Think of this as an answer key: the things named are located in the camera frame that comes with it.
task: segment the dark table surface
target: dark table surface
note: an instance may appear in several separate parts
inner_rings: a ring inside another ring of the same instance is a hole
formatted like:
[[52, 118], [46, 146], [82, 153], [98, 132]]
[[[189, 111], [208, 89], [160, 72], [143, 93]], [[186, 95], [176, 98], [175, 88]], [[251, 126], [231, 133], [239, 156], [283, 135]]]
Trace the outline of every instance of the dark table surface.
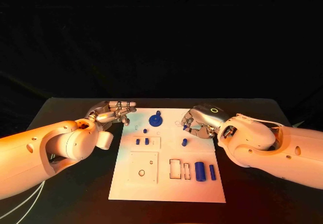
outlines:
[[[29, 129], [84, 117], [102, 100], [51, 98]], [[136, 101], [137, 107], [192, 108], [203, 102], [234, 116], [242, 113], [290, 125], [271, 99], [117, 99]], [[226, 203], [185, 203], [108, 200], [123, 124], [108, 131], [114, 140], [108, 151], [94, 149], [91, 156], [45, 182], [38, 202], [23, 224], [35, 223], [322, 223], [323, 190], [276, 178], [255, 168], [242, 168], [216, 148]], [[29, 197], [36, 187], [0, 200], [0, 216]], [[16, 223], [33, 199], [0, 220]]]

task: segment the robotic hand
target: robotic hand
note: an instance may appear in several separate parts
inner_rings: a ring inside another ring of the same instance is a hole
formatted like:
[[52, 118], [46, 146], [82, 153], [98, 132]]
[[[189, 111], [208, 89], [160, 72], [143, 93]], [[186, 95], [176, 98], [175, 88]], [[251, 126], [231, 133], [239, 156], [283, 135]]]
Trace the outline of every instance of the robotic hand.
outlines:
[[0, 139], [0, 199], [16, 195], [84, 160], [94, 147], [108, 149], [115, 122], [130, 124], [134, 102], [102, 101], [85, 118], [64, 121]]
[[[196, 120], [201, 129], [192, 129]], [[263, 123], [276, 124], [270, 128]], [[286, 127], [280, 123], [237, 114], [229, 118], [212, 105], [195, 106], [182, 119], [185, 130], [199, 138], [218, 134], [218, 145], [242, 167], [323, 189], [323, 132]]]

